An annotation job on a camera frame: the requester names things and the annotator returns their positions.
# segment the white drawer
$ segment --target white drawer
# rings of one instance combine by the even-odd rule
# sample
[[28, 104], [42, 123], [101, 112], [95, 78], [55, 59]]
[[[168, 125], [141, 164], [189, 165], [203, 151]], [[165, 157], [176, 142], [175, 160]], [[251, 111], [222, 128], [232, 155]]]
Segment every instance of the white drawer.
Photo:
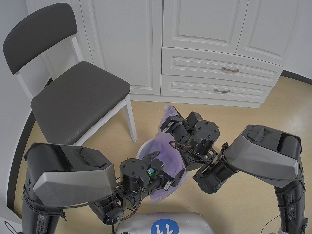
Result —
[[161, 76], [162, 96], [264, 102], [272, 87], [201, 77]]
[[235, 80], [274, 87], [282, 71], [279, 65], [248, 57], [204, 50], [163, 48], [162, 75]]

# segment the chair leg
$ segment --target chair leg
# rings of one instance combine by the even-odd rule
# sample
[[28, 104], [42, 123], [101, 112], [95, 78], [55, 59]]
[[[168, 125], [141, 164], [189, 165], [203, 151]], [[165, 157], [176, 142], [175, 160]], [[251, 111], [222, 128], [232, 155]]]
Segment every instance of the chair leg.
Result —
[[126, 118], [127, 118], [129, 130], [131, 134], [131, 139], [134, 142], [136, 142], [138, 140], [138, 135], [135, 129], [135, 119], [133, 118], [130, 95], [127, 95], [125, 100], [126, 100], [126, 105], [124, 106], [124, 112], [126, 113]]

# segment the drawer handle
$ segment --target drawer handle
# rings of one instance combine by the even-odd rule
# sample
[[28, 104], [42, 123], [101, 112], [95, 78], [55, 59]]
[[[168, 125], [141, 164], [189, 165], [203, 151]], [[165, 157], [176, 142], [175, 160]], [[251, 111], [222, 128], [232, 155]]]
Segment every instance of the drawer handle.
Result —
[[228, 68], [225, 68], [225, 67], [222, 67], [223, 70], [226, 70], [226, 71], [230, 71], [230, 72], [239, 72], [239, 69], [228, 69]]
[[219, 93], [229, 93], [230, 90], [228, 90], [228, 91], [220, 91], [220, 90], [218, 90], [218, 89], [215, 88], [215, 92], [219, 92]]

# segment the light wood floor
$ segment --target light wood floor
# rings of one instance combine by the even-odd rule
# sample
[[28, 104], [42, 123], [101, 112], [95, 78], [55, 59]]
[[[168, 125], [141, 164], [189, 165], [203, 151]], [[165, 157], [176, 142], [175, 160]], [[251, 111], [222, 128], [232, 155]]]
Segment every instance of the light wood floor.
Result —
[[[98, 130], [84, 146], [100, 150], [118, 167], [127, 159], [136, 157], [140, 146], [157, 133], [165, 103], [133, 101], [138, 141], [132, 142], [125, 113], [121, 110]], [[280, 129], [301, 137], [301, 154], [306, 183], [305, 217], [312, 221], [312, 86], [280, 77], [275, 88], [259, 109], [197, 104], [173, 104], [183, 116], [198, 112], [206, 120], [215, 122], [220, 138], [214, 148], [219, 151], [224, 142], [232, 141], [248, 124], [259, 124]], [[33, 142], [46, 142], [37, 123], [34, 125], [26, 150]], [[215, 194], [205, 194], [193, 180], [193, 171], [184, 184], [164, 201], [151, 204], [146, 198], [139, 213], [197, 212], [203, 214], [219, 234], [260, 234], [263, 226], [279, 215], [274, 188], [250, 175], [233, 175]], [[15, 209], [22, 213], [22, 186], [26, 174], [23, 159], [17, 183]], [[65, 210], [67, 222], [59, 220], [57, 234], [111, 233], [111, 227], [101, 223], [89, 207]], [[280, 220], [272, 221], [263, 231], [278, 232]], [[312, 233], [312, 224], [306, 233]]]

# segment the trash bag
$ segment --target trash bag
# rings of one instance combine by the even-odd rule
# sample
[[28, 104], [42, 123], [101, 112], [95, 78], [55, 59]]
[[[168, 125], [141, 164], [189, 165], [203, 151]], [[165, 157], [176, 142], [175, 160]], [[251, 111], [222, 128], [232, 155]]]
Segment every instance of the trash bag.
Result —
[[[153, 153], [155, 151], [161, 151], [157, 156], [165, 166], [163, 171], [169, 174], [171, 177], [175, 177], [183, 168], [185, 168], [181, 155], [179, 151], [170, 146], [169, 142], [174, 141], [174, 138], [171, 134], [163, 133], [160, 130], [160, 126], [165, 122], [169, 116], [178, 115], [175, 108], [171, 105], [165, 105], [163, 108], [163, 118], [160, 120], [158, 126], [158, 134], [155, 136], [155, 140], [152, 142], [150, 147], [145, 152], [139, 154], [139, 159], [142, 159], [146, 154]], [[166, 192], [165, 190], [157, 190], [153, 195], [150, 195], [152, 202], [159, 202], [168, 197], [171, 193], [176, 191], [180, 185], [185, 181], [189, 172], [185, 172], [176, 187], [171, 186], [170, 189]]]

